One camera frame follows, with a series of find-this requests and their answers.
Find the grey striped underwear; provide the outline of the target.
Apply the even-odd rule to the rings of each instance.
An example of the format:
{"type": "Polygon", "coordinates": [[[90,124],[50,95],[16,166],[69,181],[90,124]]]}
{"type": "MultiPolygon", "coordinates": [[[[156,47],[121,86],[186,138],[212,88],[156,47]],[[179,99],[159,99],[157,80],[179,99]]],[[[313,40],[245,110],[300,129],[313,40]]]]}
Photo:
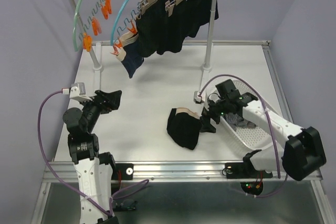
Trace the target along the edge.
{"type": "Polygon", "coordinates": [[[238,114],[233,114],[233,113],[226,114],[225,120],[234,131],[236,131],[237,128],[242,128],[242,129],[255,129],[256,128],[256,124],[254,124],[251,121],[243,119],[238,114]]]}

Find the black underwear beige waistband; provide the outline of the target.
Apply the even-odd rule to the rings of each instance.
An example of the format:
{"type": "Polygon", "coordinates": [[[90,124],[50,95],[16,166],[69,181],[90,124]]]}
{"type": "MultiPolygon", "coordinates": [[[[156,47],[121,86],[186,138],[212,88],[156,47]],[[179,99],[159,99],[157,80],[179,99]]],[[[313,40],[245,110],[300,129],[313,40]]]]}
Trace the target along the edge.
{"type": "Polygon", "coordinates": [[[172,108],[167,120],[167,133],[180,147],[193,151],[200,135],[200,116],[188,108],[172,108]]]}

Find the navy underwear beige waistband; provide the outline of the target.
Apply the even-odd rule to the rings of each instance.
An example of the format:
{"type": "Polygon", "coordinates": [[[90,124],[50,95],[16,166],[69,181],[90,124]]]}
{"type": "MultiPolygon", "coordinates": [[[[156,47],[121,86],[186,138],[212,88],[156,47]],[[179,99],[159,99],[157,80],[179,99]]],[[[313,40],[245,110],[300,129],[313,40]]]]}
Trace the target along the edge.
{"type": "Polygon", "coordinates": [[[131,79],[136,70],[143,64],[144,58],[138,51],[138,33],[126,32],[120,37],[121,47],[116,58],[122,63],[131,79]]]}

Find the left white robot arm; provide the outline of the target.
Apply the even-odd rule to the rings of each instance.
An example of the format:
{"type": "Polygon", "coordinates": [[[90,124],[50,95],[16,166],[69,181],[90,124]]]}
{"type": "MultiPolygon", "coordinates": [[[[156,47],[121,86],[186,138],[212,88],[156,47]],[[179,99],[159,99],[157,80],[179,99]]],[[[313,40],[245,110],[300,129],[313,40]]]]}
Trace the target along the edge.
{"type": "Polygon", "coordinates": [[[99,152],[99,140],[93,133],[99,116],[117,110],[120,90],[95,91],[81,102],[82,109],[70,108],[62,116],[68,130],[68,148],[76,171],[80,192],[80,223],[118,223],[113,213],[111,178],[117,166],[110,152],[99,152]]]}

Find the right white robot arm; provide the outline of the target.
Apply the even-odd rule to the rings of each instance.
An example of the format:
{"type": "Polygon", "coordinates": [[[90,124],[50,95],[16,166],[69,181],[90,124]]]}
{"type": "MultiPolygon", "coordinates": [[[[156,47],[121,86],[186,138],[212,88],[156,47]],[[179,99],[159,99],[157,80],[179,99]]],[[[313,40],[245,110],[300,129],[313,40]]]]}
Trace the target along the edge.
{"type": "Polygon", "coordinates": [[[255,149],[243,157],[241,170],[253,177],[260,171],[285,172],[301,181],[326,164],[320,133],[314,127],[304,128],[284,119],[267,108],[264,99],[256,92],[240,93],[231,79],[215,86],[216,100],[195,92],[194,102],[203,105],[202,132],[215,133],[213,122],[220,124],[230,113],[255,124],[271,137],[267,148],[255,149]]]}

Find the green clip hanger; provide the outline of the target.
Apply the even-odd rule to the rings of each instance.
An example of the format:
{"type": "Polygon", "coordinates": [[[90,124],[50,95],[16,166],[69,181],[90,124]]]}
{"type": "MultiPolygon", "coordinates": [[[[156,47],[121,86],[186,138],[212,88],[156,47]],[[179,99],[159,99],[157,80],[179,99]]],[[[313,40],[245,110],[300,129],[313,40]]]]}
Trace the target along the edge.
{"type": "Polygon", "coordinates": [[[91,10],[91,14],[87,17],[87,21],[81,17],[81,8],[84,0],[77,0],[75,5],[75,12],[73,17],[73,29],[72,29],[72,45],[75,52],[78,52],[80,47],[83,47],[86,51],[90,50],[87,46],[88,42],[92,42],[92,38],[88,34],[88,30],[94,28],[94,35],[97,36],[101,34],[101,31],[97,27],[97,17],[96,15],[100,12],[105,20],[108,20],[112,15],[112,4],[111,0],[98,0],[94,4],[94,8],[91,10]]]}

